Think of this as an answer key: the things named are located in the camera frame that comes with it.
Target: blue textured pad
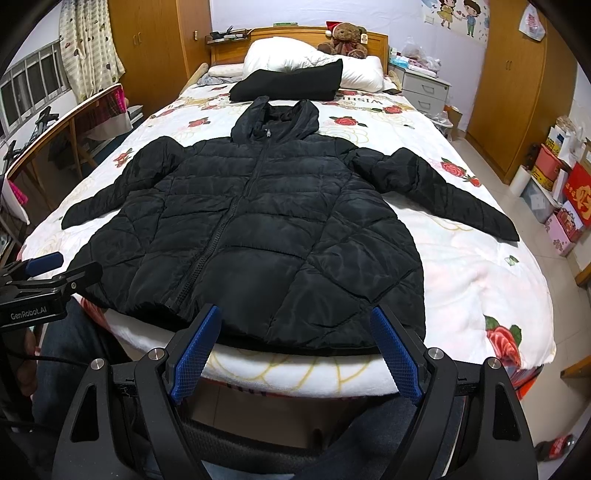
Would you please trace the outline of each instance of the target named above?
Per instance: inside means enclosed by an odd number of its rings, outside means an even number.
[[[418,386],[417,366],[413,359],[382,309],[379,307],[373,309],[369,325],[398,391],[416,405],[421,401],[423,392]]]
[[[212,307],[189,343],[174,369],[174,387],[170,398],[178,405],[184,397],[195,391],[205,363],[215,345],[222,327],[220,310]]]
[[[29,277],[36,277],[47,273],[56,268],[60,268],[64,263],[64,257],[59,252],[43,255],[39,258],[32,258],[25,267],[25,273]]]

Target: bed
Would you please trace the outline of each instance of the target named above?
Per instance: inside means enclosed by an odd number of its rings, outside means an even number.
[[[251,41],[257,35],[298,38],[296,33],[312,45],[325,40],[322,28],[260,30],[264,32],[255,31]],[[241,61],[247,49],[247,42],[236,43],[234,48],[232,44],[216,47],[212,63]],[[371,34],[368,50],[387,61],[387,37]],[[168,135],[183,145],[228,136],[249,105],[229,100],[232,86],[193,85],[150,116],[35,229],[25,241],[22,257],[60,251],[64,265],[44,276],[67,268],[79,248],[116,214],[111,212],[62,231],[61,219],[67,209],[111,184],[141,147],[160,136]],[[320,111],[320,133],[388,154],[407,147],[425,158],[447,182],[500,210],[454,148],[405,98],[341,89],[333,101],[314,104]],[[516,387],[531,384],[539,367],[551,362],[556,353],[550,293],[533,254],[523,242],[499,242],[461,223],[430,215],[396,194],[384,199],[412,233],[423,261],[425,344],[442,348],[459,361],[481,363],[489,356],[498,356]],[[113,310],[103,311],[86,299],[78,300],[128,351],[140,354],[165,346],[173,335]],[[216,345],[203,376],[265,395],[323,398],[396,392],[379,355],[297,356]]]

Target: window frame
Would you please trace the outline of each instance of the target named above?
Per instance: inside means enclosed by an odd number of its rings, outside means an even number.
[[[51,58],[51,63],[53,65],[53,74],[56,76],[57,79],[57,89],[52,92],[47,91],[46,74],[44,73],[43,64],[41,62],[42,60],[48,57]],[[32,68],[35,64],[39,65],[39,72],[41,75],[41,83],[43,84],[44,93],[44,97],[37,103],[35,103],[35,100],[33,98],[31,81],[29,78],[29,69]],[[21,109],[17,101],[15,78],[17,75],[23,72],[25,73],[27,93],[29,95],[31,107],[26,111],[21,112]],[[21,126],[23,126],[27,121],[29,121],[32,117],[34,117],[37,113],[39,113],[41,110],[47,107],[47,105],[52,103],[54,100],[59,98],[61,95],[72,89],[70,87],[70,83],[67,80],[66,72],[63,67],[63,61],[61,59],[60,40],[56,40],[51,43],[48,43],[47,45],[44,45],[43,47],[30,53],[29,55],[21,59],[19,62],[14,64],[12,67],[10,67],[0,77],[0,89],[7,85],[9,82],[12,86],[12,98],[14,101],[15,108],[17,110],[18,118],[12,124],[8,124],[8,117],[6,115],[6,110],[4,107],[4,99],[2,98],[2,95],[0,95],[0,123],[2,124],[2,130],[4,131],[4,136],[2,136],[0,132],[0,141],[8,141],[12,137],[12,135],[14,135],[18,131],[18,129]]]

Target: cartoon boy sticker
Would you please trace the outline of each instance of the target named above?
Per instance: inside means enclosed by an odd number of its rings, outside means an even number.
[[[474,27],[476,26],[476,17],[482,13],[480,5],[474,0],[464,0],[464,8],[466,9],[467,15],[465,15],[468,23],[468,35],[474,38]]]
[[[445,27],[445,22],[447,22],[447,27],[451,30],[452,29],[452,22],[453,17],[461,20],[461,17],[458,17],[456,13],[453,11],[454,7],[456,6],[457,0],[439,0],[441,2],[441,10],[437,12],[437,15],[441,17],[441,26]]]

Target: metal bolt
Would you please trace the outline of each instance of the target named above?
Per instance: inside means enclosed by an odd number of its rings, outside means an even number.
[[[494,358],[494,357],[490,357],[486,363],[488,364],[489,367],[494,368],[495,370],[498,370],[501,368],[501,362],[498,358]]]
[[[148,352],[148,358],[150,360],[160,360],[164,356],[164,349],[163,348],[152,348]]]
[[[428,353],[433,360],[441,360],[443,358],[443,350],[440,348],[430,348]]]
[[[93,370],[100,370],[105,366],[105,361],[102,358],[97,358],[90,362],[90,368]]]

